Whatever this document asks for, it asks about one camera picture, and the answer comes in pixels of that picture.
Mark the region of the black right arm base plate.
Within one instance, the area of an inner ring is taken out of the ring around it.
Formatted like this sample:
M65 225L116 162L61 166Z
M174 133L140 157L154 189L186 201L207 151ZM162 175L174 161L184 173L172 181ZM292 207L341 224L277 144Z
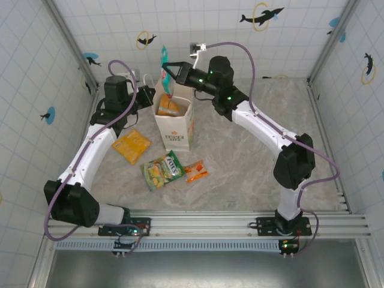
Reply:
M297 237L313 234L307 217L292 221L275 217L257 217L253 222L248 223L247 227L256 229L258 236Z

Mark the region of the white paper bag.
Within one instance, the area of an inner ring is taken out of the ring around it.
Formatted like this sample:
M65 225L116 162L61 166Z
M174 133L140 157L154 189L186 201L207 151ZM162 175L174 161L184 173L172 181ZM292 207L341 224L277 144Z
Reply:
M158 111L163 95L166 97L161 79L157 81L153 98L152 114L159 128L167 151L189 152L194 133L193 89L175 84L172 103L185 108L182 116L159 115Z

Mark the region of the yellow snack pack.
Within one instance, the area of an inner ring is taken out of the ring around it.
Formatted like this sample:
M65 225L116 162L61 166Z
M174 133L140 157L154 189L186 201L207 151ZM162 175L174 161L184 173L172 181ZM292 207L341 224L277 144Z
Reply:
M136 129L122 136L112 148L120 153L131 165L135 165L141 155L151 146L152 142Z

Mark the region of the orange green chips bag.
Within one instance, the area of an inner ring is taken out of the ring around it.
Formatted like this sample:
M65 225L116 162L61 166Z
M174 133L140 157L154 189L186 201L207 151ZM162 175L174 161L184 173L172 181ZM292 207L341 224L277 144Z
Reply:
M184 116L185 107L173 101L167 94L163 94L160 98L157 115L159 116Z

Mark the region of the teal snack packet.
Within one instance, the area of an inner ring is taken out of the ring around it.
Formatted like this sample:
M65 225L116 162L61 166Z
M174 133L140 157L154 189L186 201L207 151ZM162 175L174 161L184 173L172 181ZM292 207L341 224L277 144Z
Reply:
M162 83L165 94L169 99L171 99L174 93L174 80L163 67L163 65L168 62L169 62L168 50L165 46L163 46L161 49L161 83Z

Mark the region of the small orange snack packet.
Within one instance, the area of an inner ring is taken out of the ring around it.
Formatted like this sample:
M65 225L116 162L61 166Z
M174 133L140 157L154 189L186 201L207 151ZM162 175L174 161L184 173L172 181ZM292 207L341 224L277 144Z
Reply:
M202 177L206 177L209 175L204 162L199 160L193 164L184 166L185 175L187 177L187 182L191 183L195 180L198 180Z

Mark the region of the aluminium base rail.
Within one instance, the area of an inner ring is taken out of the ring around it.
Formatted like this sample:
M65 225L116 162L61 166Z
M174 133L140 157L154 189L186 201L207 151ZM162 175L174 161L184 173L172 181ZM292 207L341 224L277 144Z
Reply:
M257 217L272 217L272 211L156 211L133 209L133 217L151 219L150 239L245 239L257 238L248 224ZM364 215L318 212L317 239L369 238Z

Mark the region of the green Fox's candy bag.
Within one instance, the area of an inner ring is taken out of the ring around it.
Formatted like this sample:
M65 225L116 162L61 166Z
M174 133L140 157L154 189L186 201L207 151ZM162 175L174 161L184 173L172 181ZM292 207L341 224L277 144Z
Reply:
M150 191L163 187L185 175L184 168L173 151L141 164L140 169Z

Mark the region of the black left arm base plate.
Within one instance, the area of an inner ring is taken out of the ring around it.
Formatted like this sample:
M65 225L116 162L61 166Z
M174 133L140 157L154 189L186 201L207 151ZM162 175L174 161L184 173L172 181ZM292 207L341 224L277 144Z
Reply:
M130 228L128 231L129 236L138 236L139 230L142 233L142 236L149 236L151 231L151 218L149 217L133 217L131 218L131 223L137 228Z

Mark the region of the small black connector box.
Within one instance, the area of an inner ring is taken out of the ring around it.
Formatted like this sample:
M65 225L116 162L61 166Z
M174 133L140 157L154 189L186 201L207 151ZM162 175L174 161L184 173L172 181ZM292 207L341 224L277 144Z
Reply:
M278 246L284 258L293 257L299 251L299 240L298 238L280 240Z
M121 242L120 240L116 240L113 244L113 251L112 253L115 255L115 257L119 258L125 257L127 254L131 253L132 248L135 246L136 241L131 242Z

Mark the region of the aluminium frame post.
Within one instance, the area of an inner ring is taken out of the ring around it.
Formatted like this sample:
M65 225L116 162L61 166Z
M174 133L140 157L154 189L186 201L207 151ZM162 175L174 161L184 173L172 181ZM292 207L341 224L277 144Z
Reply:
M93 91L98 90L98 82L93 75L88 62L86 61L85 57L83 56L82 51L80 50L79 45L76 43L75 38L73 37L70 29L68 28L63 16L61 15L60 11L58 10L54 0L41 0L45 9L47 10L50 18L58 28L61 36L63 37L64 41L69 47L70 52L76 59L76 62L79 66L80 71L83 73L85 80L89 87Z
M350 22L353 14L355 13L358 5L361 0L348 0L347 4L339 17L339 21L336 24L335 28L331 32L331 36L324 46L323 50L318 57L314 68L312 69L310 76L307 78L308 84L311 86L312 83L318 78L321 70L325 66L327 60L329 59L332 51L335 49L337 43L340 42L342 35L346 31L346 27Z

